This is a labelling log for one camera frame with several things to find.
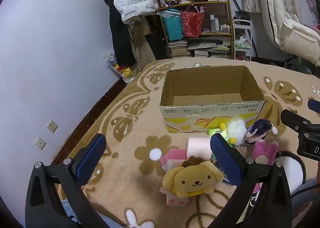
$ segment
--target open cardboard box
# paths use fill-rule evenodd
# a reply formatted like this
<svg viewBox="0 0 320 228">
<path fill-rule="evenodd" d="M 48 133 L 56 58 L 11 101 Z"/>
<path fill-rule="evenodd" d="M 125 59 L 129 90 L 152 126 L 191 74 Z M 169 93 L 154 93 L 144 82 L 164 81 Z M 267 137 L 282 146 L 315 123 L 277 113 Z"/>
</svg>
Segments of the open cardboard box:
<svg viewBox="0 0 320 228">
<path fill-rule="evenodd" d="M 246 66 L 201 66 L 167 72 L 160 110 L 169 132 L 198 132 L 238 117 L 248 127 L 264 101 Z"/>
</svg>

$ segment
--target silver bolt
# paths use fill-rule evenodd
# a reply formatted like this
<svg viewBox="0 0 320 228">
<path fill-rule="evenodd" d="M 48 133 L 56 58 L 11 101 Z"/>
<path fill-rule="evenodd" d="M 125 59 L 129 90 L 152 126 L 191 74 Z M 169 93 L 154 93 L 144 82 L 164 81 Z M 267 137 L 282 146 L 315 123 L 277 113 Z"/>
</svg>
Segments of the silver bolt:
<svg viewBox="0 0 320 228">
<path fill-rule="evenodd" d="M 71 163 L 71 161 L 72 160 L 70 158 L 66 158 L 66 159 L 64 159 L 63 164 L 68 165 Z"/>
<path fill-rule="evenodd" d="M 253 164 L 254 160 L 252 158 L 246 158 L 245 162 L 247 162 L 248 164 Z"/>
<path fill-rule="evenodd" d="M 41 167 L 42 163 L 39 161 L 35 164 L 35 168 L 38 169 L 39 167 Z"/>
<path fill-rule="evenodd" d="M 282 167 L 282 163 L 280 161 L 276 161 L 276 166 L 281 168 Z"/>
</svg>

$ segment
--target wall socket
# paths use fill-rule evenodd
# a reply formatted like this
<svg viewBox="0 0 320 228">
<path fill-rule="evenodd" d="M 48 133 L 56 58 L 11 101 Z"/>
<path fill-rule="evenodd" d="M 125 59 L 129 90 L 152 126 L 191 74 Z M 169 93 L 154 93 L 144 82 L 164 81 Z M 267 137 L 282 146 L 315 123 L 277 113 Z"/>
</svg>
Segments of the wall socket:
<svg viewBox="0 0 320 228">
<path fill-rule="evenodd" d="M 47 143 L 42 140 L 40 137 L 38 137 L 38 139 L 36 140 L 35 144 L 37 145 L 37 147 L 42 150 L 44 145 L 46 145 Z"/>
<path fill-rule="evenodd" d="M 52 133 L 54 133 L 55 130 L 58 128 L 58 125 L 57 125 L 53 120 L 51 120 L 51 122 L 48 123 L 47 128 L 48 128 Z"/>
</svg>

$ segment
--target plush dog face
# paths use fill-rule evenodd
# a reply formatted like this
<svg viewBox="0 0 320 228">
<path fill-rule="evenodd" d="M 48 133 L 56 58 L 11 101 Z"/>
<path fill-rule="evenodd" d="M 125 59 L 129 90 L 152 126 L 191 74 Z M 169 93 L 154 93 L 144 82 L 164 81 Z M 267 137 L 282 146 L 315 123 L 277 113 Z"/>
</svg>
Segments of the plush dog face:
<svg viewBox="0 0 320 228">
<path fill-rule="evenodd" d="M 216 181 L 212 171 L 202 165 L 189 166 L 173 178 L 173 187 L 179 192 L 194 192 L 212 187 Z"/>
</svg>

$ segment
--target blanket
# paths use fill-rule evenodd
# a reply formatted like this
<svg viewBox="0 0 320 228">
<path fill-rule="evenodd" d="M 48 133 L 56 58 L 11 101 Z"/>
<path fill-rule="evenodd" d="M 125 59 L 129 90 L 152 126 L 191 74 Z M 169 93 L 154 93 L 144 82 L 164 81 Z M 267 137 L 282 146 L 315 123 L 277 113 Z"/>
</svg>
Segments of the blanket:
<svg viewBox="0 0 320 228">
<path fill-rule="evenodd" d="M 159 109 L 167 71 L 190 66 L 245 65 L 265 94 L 266 102 L 258 118 L 269 119 L 278 134 L 268 134 L 266 142 L 277 141 L 280 150 L 296 153 L 298 136 L 282 124 L 283 109 L 297 112 L 313 123 L 320 114 L 310 111 L 308 99 L 320 100 L 320 80 L 313 75 L 256 62 L 223 58 L 175 58 L 147 66 L 100 115 L 71 152 L 74 157 L 96 133 L 107 139 L 107 150 L 83 192 L 96 210 L 113 216 L 129 227 L 205 228 L 220 213 L 235 187 L 217 183 L 214 193 L 191 197 L 187 206 L 166 206 L 159 192 L 165 174 L 160 156 L 170 148 L 185 148 L 189 133 L 169 133 Z M 215 81 L 207 77 L 199 81 Z M 307 180 L 316 176 L 317 162 L 302 158 Z M 61 198 L 64 193 L 59 188 Z"/>
</svg>

